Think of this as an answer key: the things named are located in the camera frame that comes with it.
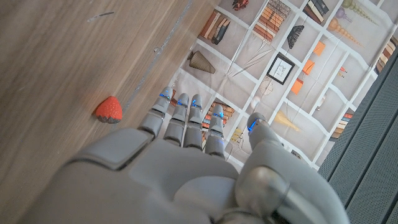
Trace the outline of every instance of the red strawberry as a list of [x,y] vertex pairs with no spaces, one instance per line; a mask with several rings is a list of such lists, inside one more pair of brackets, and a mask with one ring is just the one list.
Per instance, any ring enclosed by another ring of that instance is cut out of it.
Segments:
[[122,120],[122,106],[116,97],[110,96],[97,107],[95,115],[103,123],[116,124]]

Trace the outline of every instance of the wooden table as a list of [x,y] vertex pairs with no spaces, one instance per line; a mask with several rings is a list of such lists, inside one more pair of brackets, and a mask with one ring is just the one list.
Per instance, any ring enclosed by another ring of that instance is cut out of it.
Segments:
[[[217,3],[2,2],[0,223],[14,223],[82,146],[139,124]],[[110,95],[125,109],[115,126],[92,115]]]

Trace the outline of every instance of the picture frame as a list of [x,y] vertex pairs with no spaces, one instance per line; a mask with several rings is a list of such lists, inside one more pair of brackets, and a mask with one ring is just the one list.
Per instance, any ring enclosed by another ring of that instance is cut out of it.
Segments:
[[295,64],[281,54],[277,54],[271,67],[268,69],[267,76],[280,84],[285,84]]

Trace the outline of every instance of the white shelf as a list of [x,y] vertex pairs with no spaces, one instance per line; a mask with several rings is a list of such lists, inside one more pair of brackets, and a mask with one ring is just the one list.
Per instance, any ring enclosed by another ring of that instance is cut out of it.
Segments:
[[394,24],[398,24],[398,10],[396,0],[381,0],[378,4],[381,10],[387,13]]
[[[178,93],[187,91],[191,96],[195,94],[194,91],[199,91],[206,102],[203,103],[205,111],[216,98],[234,108],[234,118],[224,129],[225,141],[228,143],[236,127],[243,127],[241,129],[244,129],[244,144],[240,150],[248,153],[251,152],[251,148],[246,129],[247,119],[253,111],[262,113],[288,151],[298,152],[304,162],[314,169],[319,169],[331,148],[332,143],[328,140],[339,120],[348,108],[356,110],[377,78],[373,72],[374,62],[387,40],[396,31],[397,26],[394,24],[397,24],[398,20],[394,0],[360,1],[366,12],[379,23],[379,27],[347,9],[346,13],[352,18],[353,23],[348,24],[342,19],[339,19],[339,23],[365,46],[359,47],[337,33],[327,30],[343,0],[324,1],[329,11],[324,16],[325,22],[319,25],[303,12],[307,0],[281,0],[291,7],[290,13],[279,27],[271,44],[263,45],[262,40],[252,34],[252,29],[268,1],[251,0],[245,9],[234,11],[231,1],[222,0],[216,9],[231,19],[224,39],[219,45],[215,45],[199,37],[197,44],[192,48],[193,51],[200,50],[216,68],[216,73],[209,74],[190,68],[188,61],[184,61],[181,69],[173,77],[178,77]],[[293,26],[302,24],[305,26],[302,34],[294,48],[289,49],[286,41],[289,32]],[[374,33],[377,33],[377,40],[374,39]],[[319,40],[326,45],[321,56],[312,53]],[[248,67],[252,58],[268,50],[271,51],[258,60],[258,63]],[[296,66],[284,85],[271,81],[273,91],[263,96],[262,81],[279,52]],[[309,76],[302,73],[307,59],[315,62]],[[341,66],[348,71],[343,74],[345,78],[337,75]],[[304,82],[297,96],[290,92],[296,78]],[[198,86],[197,89],[190,88],[195,85]],[[324,94],[326,100],[320,111],[315,111]],[[288,118],[302,131],[296,132],[292,128],[273,122],[279,110],[284,113],[287,110]],[[241,158],[243,154],[234,153],[229,161],[237,169],[241,168],[243,163],[240,160],[244,160]]]
[[363,98],[365,97],[366,93],[369,91],[371,88],[372,84],[374,83],[376,79],[373,76],[370,76],[368,80],[366,80],[364,86],[362,89],[359,91],[358,95],[356,98],[353,100],[353,105],[358,107],[359,104],[362,102]]
[[319,158],[317,159],[317,161],[315,162],[315,165],[317,166],[321,166],[323,164],[323,161],[325,161],[326,156],[329,154],[330,149],[335,145],[334,142],[332,141],[328,141],[326,143],[326,146],[323,148]]
[[299,113],[291,106],[283,103],[280,110],[291,120],[291,122],[300,128],[296,131],[286,125],[272,122],[271,128],[282,138],[296,146],[310,160],[314,157],[314,152],[321,146],[326,138],[324,131],[318,127],[311,119]]
[[[262,40],[252,32],[250,32],[248,36],[249,37],[246,43],[241,47],[240,53],[235,63],[238,64],[241,68],[246,68],[251,65],[246,69],[246,71],[250,73],[254,78],[260,79],[263,71],[267,67],[269,60],[272,57],[272,54],[275,51],[275,48],[273,48],[273,46],[269,44],[263,46]],[[263,52],[267,52],[268,50],[272,51],[267,54],[262,54]],[[255,61],[255,63],[248,63],[255,57],[259,58]]]
[[341,98],[330,89],[326,91],[325,94],[326,98],[320,110],[315,110],[312,116],[330,132],[333,129],[335,120],[340,115],[340,111],[345,107],[346,102],[343,102]]
[[304,29],[292,49],[289,48],[287,39],[285,39],[282,48],[297,58],[300,62],[305,63],[308,59],[307,54],[310,51],[313,43],[317,40],[319,31],[314,29],[314,27],[312,27],[307,20],[304,20],[301,17],[297,19],[294,26],[304,26]]
[[332,84],[339,88],[344,96],[350,100],[365,78],[368,68],[362,67],[358,60],[352,56],[348,56],[343,68],[347,71],[346,73],[340,72],[344,77],[337,75]]
[[208,40],[202,36],[199,36],[198,38],[216,49],[225,57],[232,59],[241,41],[243,40],[246,31],[247,29],[245,27],[239,25],[235,21],[231,21],[229,23],[228,29],[225,32],[223,40],[220,41],[218,45],[211,43],[211,40]]

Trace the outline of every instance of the robotic hand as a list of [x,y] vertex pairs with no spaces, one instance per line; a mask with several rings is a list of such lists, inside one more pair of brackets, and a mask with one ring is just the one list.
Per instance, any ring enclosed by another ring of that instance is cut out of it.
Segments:
[[254,113],[252,154],[238,174],[224,161],[216,106],[201,151],[201,97],[182,94],[163,139],[167,87],[136,129],[109,134],[53,177],[21,223],[349,223],[328,183],[282,147]]

